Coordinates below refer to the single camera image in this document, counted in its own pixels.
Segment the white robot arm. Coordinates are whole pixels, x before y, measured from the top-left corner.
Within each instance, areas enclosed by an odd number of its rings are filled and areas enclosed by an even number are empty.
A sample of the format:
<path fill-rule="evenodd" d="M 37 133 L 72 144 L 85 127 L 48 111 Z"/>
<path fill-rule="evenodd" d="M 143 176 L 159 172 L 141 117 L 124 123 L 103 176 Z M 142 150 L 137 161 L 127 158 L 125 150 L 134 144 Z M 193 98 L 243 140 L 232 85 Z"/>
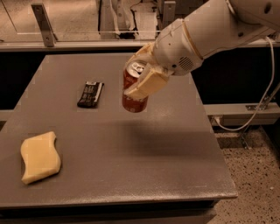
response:
<path fill-rule="evenodd" d="M 143 99 L 163 88 L 170 76 L 188 74 L 212 55 L 272 32 L 280 32 L 280 0 L 208 0 L 166 26 L 129 59 L 146 67 L 124 94 Z"/>

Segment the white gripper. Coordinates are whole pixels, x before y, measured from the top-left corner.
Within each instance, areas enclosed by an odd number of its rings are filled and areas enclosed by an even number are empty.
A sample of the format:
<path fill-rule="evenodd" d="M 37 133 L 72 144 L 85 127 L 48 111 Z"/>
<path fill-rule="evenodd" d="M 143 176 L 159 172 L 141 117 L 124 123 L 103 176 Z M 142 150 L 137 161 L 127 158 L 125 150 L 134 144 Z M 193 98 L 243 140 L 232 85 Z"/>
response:
<path fill-rule="evenodd" d="M 159 33 L 155 43 L 144 45 L 125 63 L 125 67 L 137 63 L 144 70 L 124 94 L 133 100 L 142 100 L 163 88 L 170 75 L 186 75 L 202 62 L 203 57 L 191 39 L 186 22 L 177 19 Z"/>

